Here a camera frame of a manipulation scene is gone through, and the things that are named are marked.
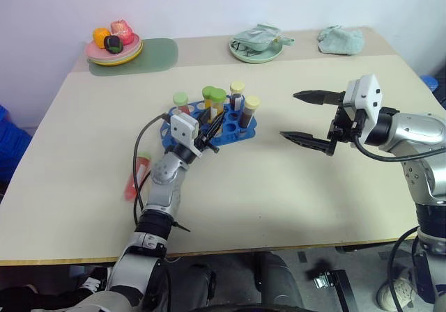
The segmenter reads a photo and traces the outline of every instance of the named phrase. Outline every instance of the towel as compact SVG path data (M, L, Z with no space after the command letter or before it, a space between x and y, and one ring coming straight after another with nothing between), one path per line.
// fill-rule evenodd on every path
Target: towel
M318 35L319 50L330 54L358 54L364 47L364 37L359 29L347 31L341 26L329 26Z

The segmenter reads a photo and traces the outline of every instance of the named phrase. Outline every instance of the sneaker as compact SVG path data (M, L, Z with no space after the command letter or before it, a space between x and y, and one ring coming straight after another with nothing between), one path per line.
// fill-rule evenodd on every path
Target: sneaker
M410 281L408 279L399 277L393 282L393 285L395 287L398 302L402 308L414 300L416 293L410 285ZM376 302L384 311L394 312L397 310L392 298L392 293L390 293L390 288L387 283L381 286L379 291L376 293Z
M92 293L105 290L111 268L97 267L79 289L87 289Z

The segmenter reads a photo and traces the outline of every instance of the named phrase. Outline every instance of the orange toy fruit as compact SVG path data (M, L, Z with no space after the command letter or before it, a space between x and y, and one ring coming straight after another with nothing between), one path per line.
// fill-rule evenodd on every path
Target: orange toy fruit
M100 49L104 49L104 38L110 35L110 31L108 31L106 28L97 28L95 31L93 31L93 40Z

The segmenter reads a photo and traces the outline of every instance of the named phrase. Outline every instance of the pink plate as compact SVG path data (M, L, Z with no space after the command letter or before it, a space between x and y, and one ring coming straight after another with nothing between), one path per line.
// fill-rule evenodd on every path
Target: pink plate
M113 61L115 59L121 59L125 56L131 55L137 51L139 47L139 36L133 33L133 42L129 45L124 45L124 49L121 53L111 54L106 49L100 49L94 41L91 41L85 46L85 55L89 58L94 58L98 61Z

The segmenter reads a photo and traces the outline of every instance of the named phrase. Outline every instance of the blue test tube rack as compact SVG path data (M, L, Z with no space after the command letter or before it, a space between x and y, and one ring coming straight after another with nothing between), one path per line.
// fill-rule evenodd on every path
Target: blue test tube rack
M222 133L219 136L215 136L210 141L211 144L213 144L215 147L218 147L221 145L226 145L228 143L235 143L236 141L242 141L249 138L253 138L256 135L255 129L257 126L257 121L255 117L252 116L251 122L249 123L248 127L243 128L238 126L238 121L240 120L240 116L242 115L244 106L245 106L245 98L243 98L242 107L238 111L234 111L229 103L224 105L226 114L224 115L223 119ZM204 101L189 103L189 108L191 110L190 115L194 118L198 118L199 114L204 110ZM175 110L176 107L171 108L169 110L169 115L172 116ZM206 130L207 127L208 124L202 125L201 130ZM161 125L160 135L161 135L161 142L164 148L176 145L176 141L170 135L170 125L167 122L164 122Z

